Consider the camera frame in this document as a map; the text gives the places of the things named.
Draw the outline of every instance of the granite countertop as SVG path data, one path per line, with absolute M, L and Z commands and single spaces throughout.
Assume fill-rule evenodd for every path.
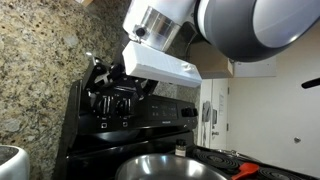
M 30 179 L 50 179 L 71 83 L 83 76 L 87 51 L 112 61 L 129 3 L 0 1 L 0 144 L 29 153 Z M 199 101 L 198 88 L 167 83 L 155 94 Z

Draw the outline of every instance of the black appliance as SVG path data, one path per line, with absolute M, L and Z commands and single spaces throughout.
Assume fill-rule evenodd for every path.
M 253 162 L 260 169 L 248 180 L 317 179 L 235 151 L 196 146 L 194 104 L 154 96 L 156 82 L 125 76 L 122 70 L 121 65 L 109 66 L 93 58 L 85 77 L 73 83 L 53 179 L 111 180 L 132 157 L 174 154 L 177 139 L 186 140 L 187 157 L 218 168 L 230 178 L 239 173 L 242 163 Z

